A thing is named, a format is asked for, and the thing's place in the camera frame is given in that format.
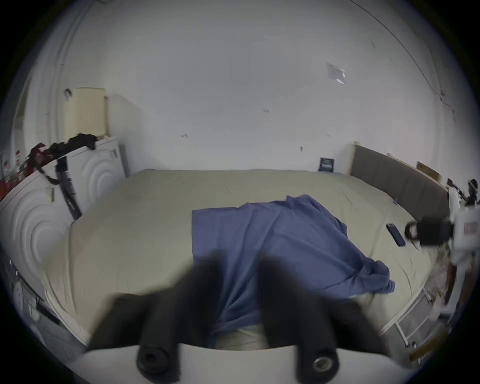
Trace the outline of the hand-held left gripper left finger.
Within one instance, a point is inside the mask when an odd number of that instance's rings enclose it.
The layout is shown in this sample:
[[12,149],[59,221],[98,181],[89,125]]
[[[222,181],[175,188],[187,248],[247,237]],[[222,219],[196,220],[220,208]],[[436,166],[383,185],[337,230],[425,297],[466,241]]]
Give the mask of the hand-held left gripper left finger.
[[143,377],[179,380],[179,345],[208,347],[219,311],[224,257],[223,251],[212,251],[169,288],[114,296],[87,351],[139,346],[135,363]]

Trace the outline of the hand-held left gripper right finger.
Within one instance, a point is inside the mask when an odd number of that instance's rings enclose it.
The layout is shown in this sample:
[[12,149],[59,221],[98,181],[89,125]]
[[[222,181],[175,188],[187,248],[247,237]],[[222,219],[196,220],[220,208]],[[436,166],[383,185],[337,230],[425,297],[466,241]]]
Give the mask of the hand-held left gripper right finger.
[[258,255],[258,303],[268,346],[295,346],[297,380],[331,380],[337,349],[390,357],[360,305],[309,291],[277,258]]

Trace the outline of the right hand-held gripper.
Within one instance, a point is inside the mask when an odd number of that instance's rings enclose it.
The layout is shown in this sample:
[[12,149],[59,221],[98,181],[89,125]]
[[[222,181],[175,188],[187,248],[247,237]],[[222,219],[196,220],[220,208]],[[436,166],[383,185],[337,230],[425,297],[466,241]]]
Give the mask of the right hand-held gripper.
[[452,181],[448,186],[448,217],[424,217],[405,225],[405,238],[422,246],[448,244],[451,264],[459,265],[480,246],[480,206],[477,181],[468,181],[468,195]]

